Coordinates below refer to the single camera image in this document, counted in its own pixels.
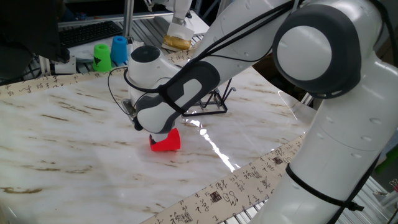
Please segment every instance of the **keyboard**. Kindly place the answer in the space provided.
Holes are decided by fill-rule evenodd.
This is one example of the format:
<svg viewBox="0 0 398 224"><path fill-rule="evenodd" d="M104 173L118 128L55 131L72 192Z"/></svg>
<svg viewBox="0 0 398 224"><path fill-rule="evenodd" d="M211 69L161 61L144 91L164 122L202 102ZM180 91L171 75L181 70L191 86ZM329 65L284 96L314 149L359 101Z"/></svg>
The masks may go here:
<svg viewBox="0 0 398 224"><path fill-rule="evenodd" d="M100 22L59 32L61 48L70 48L122 33L122 28L112 21Z"/></svg>

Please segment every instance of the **black wire stand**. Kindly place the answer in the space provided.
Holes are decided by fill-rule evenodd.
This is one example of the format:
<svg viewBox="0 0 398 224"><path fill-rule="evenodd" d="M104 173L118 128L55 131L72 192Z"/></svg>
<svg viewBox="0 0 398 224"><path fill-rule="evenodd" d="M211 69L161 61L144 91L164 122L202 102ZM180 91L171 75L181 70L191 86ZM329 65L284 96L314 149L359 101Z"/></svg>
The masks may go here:
<svg viewBox="0 0 398 224"><path fill-rule="evenodd" d="M201 115L211 115L211 114L221 114L221 113L226 113L228 111L228 108L225 105L225 101L228 98L229 94L232 91L236 91L235 87L229 88L231 84L232 79L228 81L228 84L225 88L224 95L221 97L220 91L218 88L215 88L213 91L209 92L210 97L207 99L207 101L204 103L202 100L200 100L198 103L195 103L193 106L200 106L202 110L204 110L208 105L216 105L218 109L222 108L222 110L214 110L214 111L206 111L206 112L201 112L201 113L190 113L187 114L186 112L182 114L184 117L191 117L191 116L201 116Z"/></svg>

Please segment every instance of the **green cup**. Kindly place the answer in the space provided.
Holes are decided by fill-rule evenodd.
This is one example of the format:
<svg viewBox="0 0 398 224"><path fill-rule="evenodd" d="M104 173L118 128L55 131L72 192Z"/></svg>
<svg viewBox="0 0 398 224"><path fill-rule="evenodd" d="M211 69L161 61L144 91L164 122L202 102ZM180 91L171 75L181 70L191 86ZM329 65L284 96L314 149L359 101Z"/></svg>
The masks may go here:
<svg viewBox="0 0 398 224"><path fill-rule="evenodd" d="M106 44L97 44L94 46L93 68L97 72L108 72L112 69L111 55L109 47Z"/></svg>

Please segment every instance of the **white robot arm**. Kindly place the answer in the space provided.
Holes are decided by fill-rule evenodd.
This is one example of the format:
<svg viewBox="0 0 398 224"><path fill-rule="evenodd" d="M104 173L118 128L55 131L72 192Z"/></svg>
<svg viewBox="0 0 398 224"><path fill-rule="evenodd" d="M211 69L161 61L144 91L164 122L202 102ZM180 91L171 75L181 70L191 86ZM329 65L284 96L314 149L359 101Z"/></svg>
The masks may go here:
<svg viewBox="0 0 398 224"><path fill-rule="evenodd" d="M317 0L290 14L292 6L235 1L182 69L155 47L135 50L125 75L134 119L161 141L181 113L272 50L286 79L324 99L290 172L345 202L398 126L398 69L373 51L382 19L370 1ZM251 223L328 223L340 208L284 175Z"/></svg>

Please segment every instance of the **blue cup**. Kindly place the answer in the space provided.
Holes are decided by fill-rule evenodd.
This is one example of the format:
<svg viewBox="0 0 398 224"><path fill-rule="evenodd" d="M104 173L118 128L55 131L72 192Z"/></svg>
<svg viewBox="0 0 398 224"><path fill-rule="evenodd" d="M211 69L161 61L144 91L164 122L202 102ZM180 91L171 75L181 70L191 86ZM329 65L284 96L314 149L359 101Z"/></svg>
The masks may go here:
<svg viewBox="0 0 398 224"><path fill-rule="evenodd" d="M113 38L111 60L116 63L123 63L127 60L127 41L124 37Z"/></svg>

